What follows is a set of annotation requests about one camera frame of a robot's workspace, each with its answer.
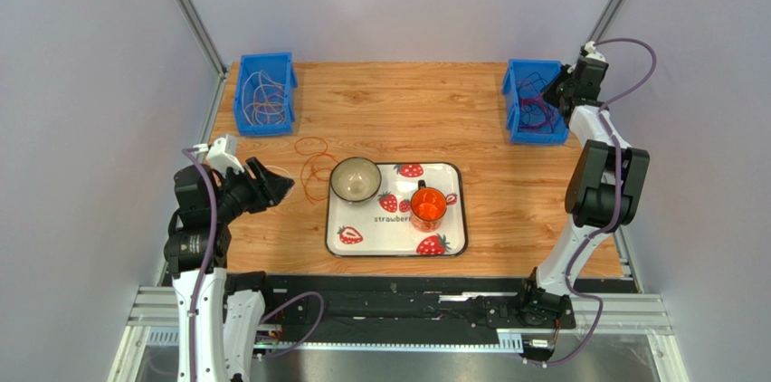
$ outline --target blue basket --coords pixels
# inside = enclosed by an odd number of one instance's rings
[[[562,145],[567,140],[567,127],[557,109],[540,99],[541,90],[559,74],[559,61],[509,59],[503,78],[506,96],[506,129],[509,140],[519,144]],[[535,99],[525,109],[519,99]]]
[[[243,136],[293,133],[295,88],[291,53],[242,56],[233,100],[238,132]]]

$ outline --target beige bowl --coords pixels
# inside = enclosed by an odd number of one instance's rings
[[[375,196],[382,179],[380,169],[372,160],[347,158],[332,170],[329,185],[335,195],[357,203]]]

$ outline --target red cup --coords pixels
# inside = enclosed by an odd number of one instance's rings
[[[447,213],[447,201],[442,192],[426,187],[425,180],[418,181],[418,190],[410,200],[410,222],[424,233],[436,231]]]

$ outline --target tray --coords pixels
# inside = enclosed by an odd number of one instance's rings
[[[379,195],[373,199],[350,204],[329,189],[326,240],[331,253],[341,257],[447,257],[465,251],[468,236],[461,172],[457,167],[449,163],[378,163],[377,167],[383,181]],[[422,233],[410,223],[409,202],[418,180],[425,180],[426,185],[449,197],[442,225],[432,233]],[[434,243],[432,246],[446,243],[446,249],[441,254],[421,255],[417,248],[426,239],[427,244]]]

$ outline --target wooden tabletop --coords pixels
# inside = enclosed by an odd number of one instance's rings
[[[296,133],[239,138],[238,158],[257,157],[266,166],[285,168],[298,184],[278,207],[231,224],[231,271],[521,276],[549,254],[566,222],[563,199],[580,147],[574,137],[559,147],[509,143],[500,95],[506,63],[295,63],[295,70],[300,82]],[[235,63],[212,138],[238,133],[232,110],[237,77]],[[465,253],[453,258],[329,253],[327,203],[309,201],[300,184],[309,157],[299,154],[295,143],[306,137],[325,139],[328,153],[338,160],[453,163],[463,179]],[[305,152],[321,145],[304,139],[299,147]],[[327,165],[334,165],[331,158],[317,162],[317,167]],[[308,190],[321,198],[328,183],[311,179]],[[622,275],[613,239],[597,248],[582,274]]]

